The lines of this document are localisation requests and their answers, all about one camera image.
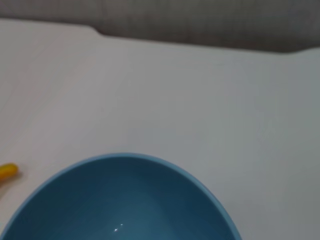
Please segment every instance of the gray fabric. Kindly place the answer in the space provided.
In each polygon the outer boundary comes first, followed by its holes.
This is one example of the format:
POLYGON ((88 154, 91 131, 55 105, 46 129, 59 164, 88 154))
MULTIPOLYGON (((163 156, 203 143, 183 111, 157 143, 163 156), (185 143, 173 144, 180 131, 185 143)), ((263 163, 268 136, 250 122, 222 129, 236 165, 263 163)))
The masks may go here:
POLYGON ((320 0, 0 0, 0 17, 112 36, 288 52, 320 43, 320 0))

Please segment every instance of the blue bowl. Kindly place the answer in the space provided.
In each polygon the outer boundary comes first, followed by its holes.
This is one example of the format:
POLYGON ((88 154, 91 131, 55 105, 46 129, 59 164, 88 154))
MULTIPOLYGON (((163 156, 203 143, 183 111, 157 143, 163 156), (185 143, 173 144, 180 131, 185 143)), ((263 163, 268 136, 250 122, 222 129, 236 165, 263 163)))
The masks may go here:
POLYGON ((159 158, 119 153, 58 173, 18 209, 0 240, 241 240, 218 200, 159 158))

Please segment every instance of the bowl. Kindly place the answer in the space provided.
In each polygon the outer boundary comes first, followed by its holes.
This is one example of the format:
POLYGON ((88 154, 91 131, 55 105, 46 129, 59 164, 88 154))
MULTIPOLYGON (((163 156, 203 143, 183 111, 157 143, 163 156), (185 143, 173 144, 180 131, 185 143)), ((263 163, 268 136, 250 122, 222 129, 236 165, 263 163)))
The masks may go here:
POLYGON ((218 200, 162 159, 108 154, 40 186, 0 240, 241 240, 218 200))

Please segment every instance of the white table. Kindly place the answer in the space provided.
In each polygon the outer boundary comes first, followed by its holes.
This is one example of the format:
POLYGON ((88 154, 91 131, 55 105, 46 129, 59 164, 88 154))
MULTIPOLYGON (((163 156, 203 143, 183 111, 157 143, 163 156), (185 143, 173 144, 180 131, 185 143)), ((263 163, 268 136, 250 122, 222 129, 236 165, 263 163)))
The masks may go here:
POLYGON ((244 240, 318 239, 320 50, 270 54, 0 21, 0 231, 61 169, 135 152, 184 168, 244 240))

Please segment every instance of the yellow object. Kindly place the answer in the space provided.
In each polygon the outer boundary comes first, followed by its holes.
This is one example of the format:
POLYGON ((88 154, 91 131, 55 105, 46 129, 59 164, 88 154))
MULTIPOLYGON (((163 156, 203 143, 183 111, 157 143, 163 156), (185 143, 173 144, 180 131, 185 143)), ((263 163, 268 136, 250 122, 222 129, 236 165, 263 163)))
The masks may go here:
POLYGON ((0 181, 13 177, 18 173, 18 166, 14 163, 7 163, 0 166, 0 181))

